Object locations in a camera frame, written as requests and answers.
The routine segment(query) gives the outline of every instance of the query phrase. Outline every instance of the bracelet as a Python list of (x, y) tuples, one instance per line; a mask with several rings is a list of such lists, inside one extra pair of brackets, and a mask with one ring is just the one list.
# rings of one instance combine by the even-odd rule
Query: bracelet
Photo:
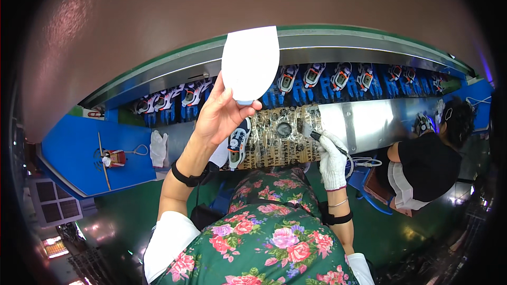
[(344, 200), (344, 201), (342, 201), (342, 202), (340, 202), (340, 203), (338, 203), (338, 204), (336, 204), (336, 205), (332, 205), (332, 206), (328, 205), (328, 207), (329, 207), (329, 208), (332, 208), (332, 207), (337, 207), (337, 206), (339, 206), (339, 205), (343, 204), (344, 202), (346, 202), (347, 200), (348, 200), (348, 196), (347, 196), (347, 199), (346, 199), (346, 200)]

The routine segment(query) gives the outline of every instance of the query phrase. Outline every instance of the woman's left hand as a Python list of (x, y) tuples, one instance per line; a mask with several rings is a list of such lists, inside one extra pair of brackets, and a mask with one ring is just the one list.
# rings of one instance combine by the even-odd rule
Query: woman's left hand
[(218, 147), (248, 116), (261, 110), (262, 104), (255, 100), (249, 106), (241, 106), (232, 98), (231, 88), (225, 89), (222, 72), (202, 106), (193, 136), (210, 149)]

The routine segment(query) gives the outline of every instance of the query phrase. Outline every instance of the blue chair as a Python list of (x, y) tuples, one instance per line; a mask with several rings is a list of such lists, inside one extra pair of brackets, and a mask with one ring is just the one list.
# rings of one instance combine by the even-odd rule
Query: blue chair
[(366, 179), (368, 178), (368, 175), (372, 171), (372, 168), (367, 167), (356, 167), (354, 168), (354, 172), (350, 176), (348, 180), (348, 185), (356, 188), (359, 193), (361, 193), (361, 196), (358, 197), (358, 199), (362, 200), (363, 198), (370, 203), (370, 205), (373, 206), (373, 208), (377, 209), (379, 212), (384, 213), (386, 215), (392, 215), (392, 209), (389, 207), (389, 204), (391, 204), (391, 200), (393, 197), (391, 197), (387, 201), (387, 209), (384, 209), (383, 207), (377, 205), (373, 199), (375, 199), (373, 196), (371, 196), (369, 193), (365, 192), (364, 185), (366, 183)]

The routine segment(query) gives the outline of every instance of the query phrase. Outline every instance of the worker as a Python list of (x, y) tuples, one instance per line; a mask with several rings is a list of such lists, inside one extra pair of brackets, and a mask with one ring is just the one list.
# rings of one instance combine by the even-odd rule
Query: worker
[(301, 168), (252, 171), (235, 189), (228, 213), (202, 231), (187, 217), (187, 199), (209, 172), (208, 160), (262, 105), (240, 106), (221, 73), (195, 130), (162, 185), (155, 230), (144, 253), (149, 283), (373, 284), (361, 253), (345, 189), (347, 148), (327, 131), (320, 138), (320, 172), (328, 204), (320, 208)]
[(396, 208), (419, 210), (453, 187), (461, 166), (459, 149), (472, 133), (474, 119), (472, 106), (453, 98), (445, 104), (437, 133), (431, 119), (420, 113), (414, 139), (379, 150), (383, 164), (376, 169), (377, 180), (395, 196)]

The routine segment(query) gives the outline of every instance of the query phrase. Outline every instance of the black wristband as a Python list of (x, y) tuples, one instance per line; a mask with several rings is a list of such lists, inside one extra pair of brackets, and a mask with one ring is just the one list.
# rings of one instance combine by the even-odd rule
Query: black wristband
[(181, 174), (178, 168), (176, 167), (176, 161), (174, 161), (171, 165), (172, 174), (174, 175), (174, 177), (176, 177), (177, 180), (187, 185), (187, 187), (196, 187), (199, 184), (206, 185), (206, 183), (208, 183), (212, 178), (214, 178), (217, 172), (219, 171), (219, 167), (215, 163), (208, 162), (208, 164), (206, 164), (206, 167), (204, 168), (200, 176), (186, 177), (185, 175)]

